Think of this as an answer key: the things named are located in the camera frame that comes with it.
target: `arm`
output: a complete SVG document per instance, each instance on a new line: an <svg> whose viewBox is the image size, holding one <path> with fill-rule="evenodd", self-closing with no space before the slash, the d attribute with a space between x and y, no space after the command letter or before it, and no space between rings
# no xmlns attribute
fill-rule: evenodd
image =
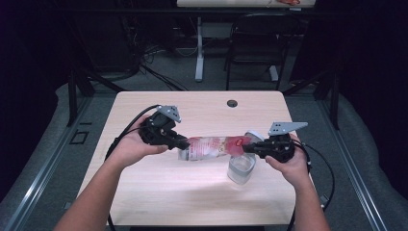
<svg viewBox="0 0 408 231"><path fill-rule="evenodd" d="M147 118L141 117L135 129ZM120 174L144 156L167 150L166 145L148 145L135 131L126 135L111 156L92 177L71 208L60 219L55 230L104 230L114 200Z"/></svg>
<svg viewBox="0 0 408 231"><path fill-rule="evenodd" d="M266 156L265 159L273 168L281 171L285 179L294 187L295 230L330 230L315 187L309 177L303 151L297 147L293 158L285 164L279 163L270 156Z"/></svg>

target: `table surface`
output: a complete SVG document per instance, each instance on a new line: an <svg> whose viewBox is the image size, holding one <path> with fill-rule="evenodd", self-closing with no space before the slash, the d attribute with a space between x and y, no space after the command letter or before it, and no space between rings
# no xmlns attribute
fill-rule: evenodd
<svg viewBox="0 0 408 231"><path fill-rule="evenodd" d="M227 106L228 100L238 106ZM292 121L279 91L133 91L121 92L107 119L80 192L104 162L115 137L151 105L176 105L186 137L240 136L255 130L264 137L273 121ZM237 185L227 176L229 156L185 162L177 148L147 156L127 167L111 209L115 225L212 226L289 223L293 187L257 157L249 181Z"/></svg>
<svg viewBox="0 0 408 231"><path fill-rule="evenodd" d="M177 0L178 7L313 8L316 0L300 0L295 6L277 0Z"/></svg>

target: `clear plastic cup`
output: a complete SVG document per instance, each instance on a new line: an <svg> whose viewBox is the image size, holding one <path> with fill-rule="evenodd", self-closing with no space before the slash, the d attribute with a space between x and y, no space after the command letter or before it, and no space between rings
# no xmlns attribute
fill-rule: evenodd
<svg viewBox="0 0 408 231"><path fill-rule="evenodd" d="M264 138L255 131L248 131L245 135L251 138L251 142L264 140ZM239 157L232 156L229 161L227 175L235 183L243 185L251 177L255 164L256 158L253 153L244 153Z"/></svg>

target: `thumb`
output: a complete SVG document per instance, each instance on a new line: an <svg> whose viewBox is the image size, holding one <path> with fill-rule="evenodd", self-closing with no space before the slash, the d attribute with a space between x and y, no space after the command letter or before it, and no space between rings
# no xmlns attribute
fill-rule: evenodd
<svg viewBox="0 0 408 231"><path fill-rule="evenodd" d="M276 170L280 170L282 163L278 162L275 158L271 156L266 156L265 161Z"/></svg>
<svg viewBox="0 0 408 231"><path fill-rule="evenodd" d="M145 153L147 155L160 154L168 150L167 145L147 145L145 148Z"/></svg>

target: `white desk leg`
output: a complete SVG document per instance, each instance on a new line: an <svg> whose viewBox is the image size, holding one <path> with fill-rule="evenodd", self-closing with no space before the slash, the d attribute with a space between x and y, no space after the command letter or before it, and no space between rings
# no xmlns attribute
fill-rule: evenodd
<svg viewBox="0 0 408 231"><path fill-rule="evenodd" d="M276 71L276 65L272 65L269 68L269 75L270 75L271 81L278 81L279 76L278 76L278 71Z"/></svg>
<svg viewBox="0 0 408 231"><path fill-rule="evenodd" d="M203 35L201 31L201 17L197 20L197 66L195 68L195 81L203 81L203 69L204 69L204 55L203 55Z"/></svg>

